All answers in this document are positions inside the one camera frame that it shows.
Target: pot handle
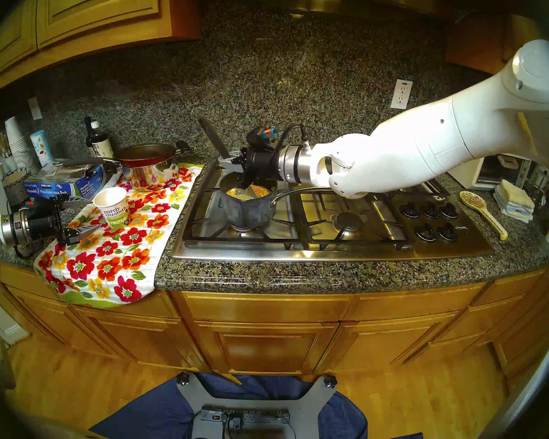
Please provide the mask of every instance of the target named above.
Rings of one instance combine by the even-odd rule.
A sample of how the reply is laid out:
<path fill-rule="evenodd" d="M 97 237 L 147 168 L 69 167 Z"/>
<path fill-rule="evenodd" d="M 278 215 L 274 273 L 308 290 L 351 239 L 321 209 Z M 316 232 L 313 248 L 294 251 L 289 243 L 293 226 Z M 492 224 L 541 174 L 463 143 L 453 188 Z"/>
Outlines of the pot handle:
<path fill-rule="evenodd" d="M 270 203 L 271 206 L 275 206 L 276 202 L 279 201 L 281 198 L 286 197 L 287 195 L 290 195 L 291 193 L 309 193 L 309 192 L 315 192 L 315 191 L 330 191 L 333 192 L 330 188 L 325 187 L 302 187 L 302 188 L 295 188 L 291 190 L 287 190 L 285 192 L 279 193 L 277 196 L 275 196 Z"/>
<path fill-rule="evenodd" d="M 82 159 L 57 160 L 53 162 L 55 166 L 75 166 L 75 165 L 97 165 L 104 162 L 112 162 L 115 165 L 122 165 L 118 159 L 107 157 L 84 157 Z"/>

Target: purely elizabeth cup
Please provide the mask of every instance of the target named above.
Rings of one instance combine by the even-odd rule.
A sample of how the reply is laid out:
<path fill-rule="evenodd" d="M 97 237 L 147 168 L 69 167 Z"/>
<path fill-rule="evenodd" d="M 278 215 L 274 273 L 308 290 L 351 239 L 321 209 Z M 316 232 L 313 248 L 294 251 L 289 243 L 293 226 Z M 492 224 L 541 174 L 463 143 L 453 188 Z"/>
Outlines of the purely elizabeth cup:
<path fill-rule="evenodd" d="M 127 193 L 124 188 L 105 188 L 94 197 L 94 204 L 100 209 L 113 231 L 127 226 L 130 222 Z"/>

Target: floral towel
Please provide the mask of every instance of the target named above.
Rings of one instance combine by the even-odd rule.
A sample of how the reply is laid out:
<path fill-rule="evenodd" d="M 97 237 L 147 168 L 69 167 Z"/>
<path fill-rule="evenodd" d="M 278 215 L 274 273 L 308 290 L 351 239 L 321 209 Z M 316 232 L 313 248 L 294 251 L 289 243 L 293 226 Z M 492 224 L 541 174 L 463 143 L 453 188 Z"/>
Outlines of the floral towel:
<path fill-rule="evenodd" d="M 132 188 L 121 177 L 118 185 L 128 191 L 130 223 L 111 231 L 100 210 L 86 206 L 68 227 L 100 227 L 67 248 L 52 242 L 34 261 L 34 270 L 69 303 L 107 308 L 146 296 L 154 289 L 159 259 L 202 168 L 180 163 L 178 179 L 153 192 Z"/>

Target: soy sauce bottle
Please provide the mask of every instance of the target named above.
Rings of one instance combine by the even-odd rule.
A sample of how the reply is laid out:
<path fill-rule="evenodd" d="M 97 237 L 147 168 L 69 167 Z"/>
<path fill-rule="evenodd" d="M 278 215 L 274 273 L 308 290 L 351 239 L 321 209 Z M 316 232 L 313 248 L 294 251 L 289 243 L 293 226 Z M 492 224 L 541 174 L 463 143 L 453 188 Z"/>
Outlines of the soy sauce bottle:
<path fill-rule="evenodd" d="M 100 128 L 100 123 L 91 121 L 90 131 L 85 144 L 91 157 L 114 157 L 108 134 Z"/>

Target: reynolds foodservice foil box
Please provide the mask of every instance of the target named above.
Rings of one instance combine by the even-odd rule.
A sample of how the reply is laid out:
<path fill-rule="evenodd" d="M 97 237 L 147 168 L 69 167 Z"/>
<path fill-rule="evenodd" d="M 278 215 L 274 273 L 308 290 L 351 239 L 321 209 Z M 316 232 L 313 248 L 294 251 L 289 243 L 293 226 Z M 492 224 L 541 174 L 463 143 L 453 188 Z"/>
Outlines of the reynolds foodservice foil box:
<path fill-rule="evenodd" d="M 24 187 L 31 199 L 50 198 L 59 193 L 91 200 L 116 174 L 109 164 L 55 167 L 46 165 L 36 176 L 29 176 Z"/>

